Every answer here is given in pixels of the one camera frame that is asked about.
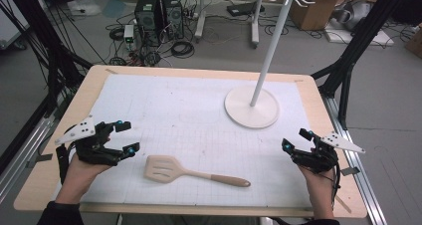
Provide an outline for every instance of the brown handle grip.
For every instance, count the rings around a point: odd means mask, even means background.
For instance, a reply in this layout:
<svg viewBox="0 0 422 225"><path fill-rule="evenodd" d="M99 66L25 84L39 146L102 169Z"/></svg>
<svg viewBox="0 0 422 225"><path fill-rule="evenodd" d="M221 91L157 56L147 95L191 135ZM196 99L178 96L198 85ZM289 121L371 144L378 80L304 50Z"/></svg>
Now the brown handle grip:
<svg viewBox="0 0 422 225"><path fill-rule="evenodd" d="M249 187L249 186L251 186L251 182L249 182L248 180L245 180L243 178L238 178L238 177L230 177L230 176L224 176L224 175L211 174L210 179L213 180L213 181L222 182L222 183L226 183L226 184L230 184L230 185L238 186L238 187Z"/></svg>

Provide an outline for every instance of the person's arm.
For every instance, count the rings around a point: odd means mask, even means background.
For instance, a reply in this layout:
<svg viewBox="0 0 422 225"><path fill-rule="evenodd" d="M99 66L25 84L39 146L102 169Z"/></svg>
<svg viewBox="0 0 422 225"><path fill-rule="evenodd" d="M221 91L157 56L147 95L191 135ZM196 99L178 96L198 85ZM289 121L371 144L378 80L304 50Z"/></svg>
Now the person's arm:
<svg viewBox="0 0 422 225"><path fill-rule="evenodd" d="M331 205L333 171L330 170L321 174L313 174L311 171L301 166L299 166L299 170L307 181L310 201L314 210L315 221L309 222L307 225L339 224L334 220Z"/></svg>
<svg viewBox="0 0 422 225"><path fill-rule="evenodd" d="M75 154L56 200L47 205L38 225L83 225L79 211L81 198L90 189L97 175L109 168L108 165L80 161Z"/></svg>

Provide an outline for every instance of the slotted spatula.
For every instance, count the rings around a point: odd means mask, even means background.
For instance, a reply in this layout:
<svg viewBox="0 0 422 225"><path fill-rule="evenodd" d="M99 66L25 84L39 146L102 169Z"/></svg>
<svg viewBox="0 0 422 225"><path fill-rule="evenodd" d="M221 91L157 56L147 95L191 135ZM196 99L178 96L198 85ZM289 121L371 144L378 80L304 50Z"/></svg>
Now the slotted spatula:
<svg viewBox="0 0 422 225"><path fill-rule="evenodd" d="M190 175L213 181L230 184L238 187L249 187L251 183L248 180L238 177L231 177L218 174L202 173L184 168L179 161L168 155L150 155L146 159L143 176L156 182L169 183L174 179Z"/></svg>

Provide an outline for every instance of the spatula head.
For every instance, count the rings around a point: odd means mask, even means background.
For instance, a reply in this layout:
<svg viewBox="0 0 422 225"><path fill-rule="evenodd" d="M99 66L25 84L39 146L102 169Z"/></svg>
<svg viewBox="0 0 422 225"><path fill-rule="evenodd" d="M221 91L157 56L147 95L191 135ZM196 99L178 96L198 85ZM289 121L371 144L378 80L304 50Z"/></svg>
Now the spatula head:
<svg viewBox="0 0 422 225"><path fill-rule="evenodd" d="M184 174L182 165L175 157L150 155L146 159L143 176L156 182L169 183Z"/></svg>

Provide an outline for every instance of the round base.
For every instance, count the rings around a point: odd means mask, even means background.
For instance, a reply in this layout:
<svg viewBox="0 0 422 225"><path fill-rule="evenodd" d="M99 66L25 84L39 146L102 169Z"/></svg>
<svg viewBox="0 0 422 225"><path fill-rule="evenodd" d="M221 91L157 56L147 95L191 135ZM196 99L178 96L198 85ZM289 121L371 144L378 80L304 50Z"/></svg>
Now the round base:
<svg viewBox="0 0 422 225"><path fill-rule="evenodd" d="M261 89L254 107L251 100L255 87L245 86L232 90L224 105L229 117L236 123L248 128L265 128L279 118L279 104L268 91Z"/></svg>

